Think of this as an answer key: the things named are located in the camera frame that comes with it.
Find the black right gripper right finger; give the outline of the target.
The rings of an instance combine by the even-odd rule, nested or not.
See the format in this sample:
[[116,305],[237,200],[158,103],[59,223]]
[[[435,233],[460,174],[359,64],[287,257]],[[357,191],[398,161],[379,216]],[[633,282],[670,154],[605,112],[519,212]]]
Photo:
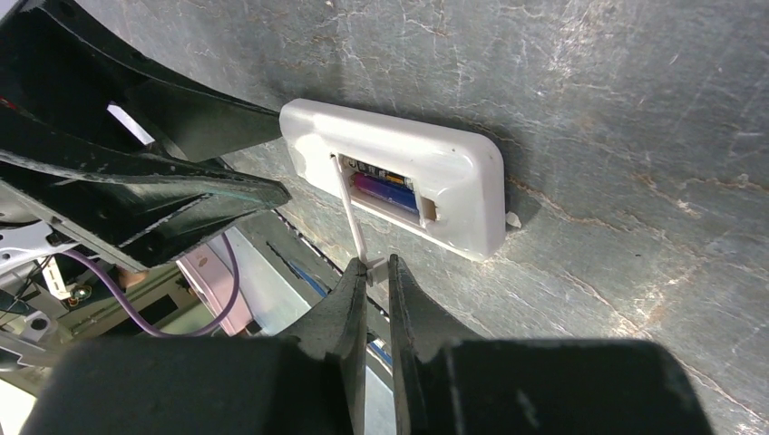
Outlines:
[[684,369],[636,339],[487,339],[388,262],[400,434],[709,434]]

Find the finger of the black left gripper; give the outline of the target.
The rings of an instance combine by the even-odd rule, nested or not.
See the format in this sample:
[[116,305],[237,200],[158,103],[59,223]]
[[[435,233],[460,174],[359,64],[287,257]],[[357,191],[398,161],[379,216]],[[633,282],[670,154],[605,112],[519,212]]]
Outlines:
[[112,150],[1,110],[2,203],[129,269],[175,261],[290,199],[276,180]]
[[155,62],[74,1],[18,1],[2,16],[1,104],[91,143],[138,150],[109,112],[115,105],[193,162],[281,135],[277,111]]

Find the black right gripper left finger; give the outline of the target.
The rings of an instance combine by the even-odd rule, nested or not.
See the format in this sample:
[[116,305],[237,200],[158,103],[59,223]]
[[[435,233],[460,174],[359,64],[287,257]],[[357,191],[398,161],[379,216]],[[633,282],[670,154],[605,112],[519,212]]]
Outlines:
[[54,366],[25,434],[361,434],[366,268],[256,338],[99,337]]

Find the white remote battery cover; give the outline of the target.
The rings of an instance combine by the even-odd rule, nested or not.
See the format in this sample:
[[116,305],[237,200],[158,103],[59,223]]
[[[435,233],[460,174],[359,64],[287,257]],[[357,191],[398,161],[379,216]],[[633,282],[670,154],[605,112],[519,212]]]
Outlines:
[[374,287],[388,277],[387,260],[383,257],[369,259],[363,230],[355,217],[354,206],[349,192],[349,183],[343,172],[343,167],[337,155],[330,155],[331,165],[336,176],[338,196],[346,213],[348,225],[355,244],[357,259],[365,266],[365,277],[369,287]]

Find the purple battery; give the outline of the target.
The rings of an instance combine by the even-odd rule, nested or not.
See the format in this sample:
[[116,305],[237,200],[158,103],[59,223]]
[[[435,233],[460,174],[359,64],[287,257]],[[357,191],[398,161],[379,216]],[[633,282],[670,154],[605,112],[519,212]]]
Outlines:
[[350,179],[353,186],[366,195],[387,202],[412,214],[418,214],[416,197],[410,189],[360,173],[352,175]]

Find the white remote control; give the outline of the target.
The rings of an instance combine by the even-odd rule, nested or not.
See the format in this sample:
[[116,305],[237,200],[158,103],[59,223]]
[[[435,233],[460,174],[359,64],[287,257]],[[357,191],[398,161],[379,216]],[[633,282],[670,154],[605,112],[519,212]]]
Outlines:
[[[296,174],[338,197],[338,156],[353,205],[472,261],[489,258],[506,233],[504,167],[486,137],[319,101],[296,99],[279,113]],[[342,157],[410,178],[418,214],[356,189]]]

